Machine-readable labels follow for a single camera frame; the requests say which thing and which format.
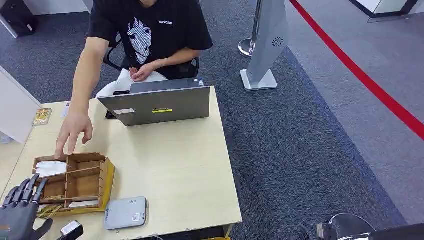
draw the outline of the red tape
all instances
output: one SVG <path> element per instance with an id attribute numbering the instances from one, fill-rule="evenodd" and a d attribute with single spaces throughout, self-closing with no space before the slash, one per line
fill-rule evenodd
<path id="1" fill-rule="evenodd" d="M 318 25 L 309 13 L 300 5 L 297 0 L 290 0 L 300 15 L 324 41 L 331 51 L 340 61 L 373 93 L 392 113 L 404 122 L 414 133 L 424 140 L 424 124 L 414 115 L 400 105 L 393 97 L 385 92 L 375 81 L 371 79 Z"/>

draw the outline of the wooden box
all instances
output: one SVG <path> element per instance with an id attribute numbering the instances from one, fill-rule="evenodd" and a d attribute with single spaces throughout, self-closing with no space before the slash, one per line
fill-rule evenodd
<path id="1" fill-rule="evenodd" d="M 61 159 L 42 156 L 35 159 L 32 173 L 36 173 L 38 163 L 48 161 L 66 163 L 66 172 L 38 179 L 38 183 L 48 179 L 40 205 L 63 204 L 54 216 L 105 211 L 111 197 L 115 175 L 115 166 L 109 158 L 99 153 L 64 155 Z M 98 200 L 96 205 L 69 207 L 72 202 L 96 200 Z"/>

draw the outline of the speaker grille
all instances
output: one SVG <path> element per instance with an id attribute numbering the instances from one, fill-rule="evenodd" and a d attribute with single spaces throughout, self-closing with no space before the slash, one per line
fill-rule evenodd
<path id="1" fill-rule="evenodd" d="M 276 47 L 276 48 L 283 45 L 283 43 L 284 43 L 284 39 L 283 39 L 282 36 L 278 36 L 278 37 L 274 38 L 274 40 L 272 40 L 272 46 Z"/>

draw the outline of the yellow label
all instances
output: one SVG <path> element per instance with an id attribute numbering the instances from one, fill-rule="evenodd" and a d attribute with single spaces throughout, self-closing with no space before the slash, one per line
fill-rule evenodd
<path id="1" fill-rule="evenodd" d="M 163 110 L 154 110 L 151 111 L 154 114 L 159 114 L 159 113 L 167 113 L 167 112 L 172 112 L 172 109 L 163 109 Z"/>

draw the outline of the man's arm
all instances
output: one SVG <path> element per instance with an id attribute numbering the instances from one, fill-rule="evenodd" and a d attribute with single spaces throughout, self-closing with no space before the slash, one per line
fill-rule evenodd
<path id="1" fill-rule="evenodd" d="M 168 58 L 153 61 L 152 64 L 155 64 L 155 66 L 157 67 L 156 69 L 183 64 L 197 58 L 200 55 L 200 52 L 201 51 L 199 50 L 193 50 L 188 47 L 185 47 Z"/>
<path id="2" fill-rule="evenodd" d="M 99 83 L 103 57 L 108 46 L 109 42 L 104 39 L 87 38 L 73 77 L 71 109 L 88 112 L 90 96 Z"/>
<path id="3" fill-rule="evenodd" d="M 197 58 L 200 55 L 200 52 L 200 50 L 193 50 L 185 47 L 170 57 L 158 59 L 143 65 L 138 72 L 135 68 L 130 69 L 131 78 L 136 82 L 144 81 L 157 69 L 187 63 L 194 58 Z"/>
<path id="4" fill-rule="evenodd" d="M 75 150 L 80 133 L 84 132 L 83 144 L 91 140 L 93 136 L 93 125 L 89 118 L 89 101 L 99 82 L 102 60 L 108 46 L 107 40 L 97 37 L 87 38 L 73 77 L 69 112 L 56 140 L 56 159 L 64 154 L 64 146 L 68 138 L 67 154 L 70 155 Z"/>

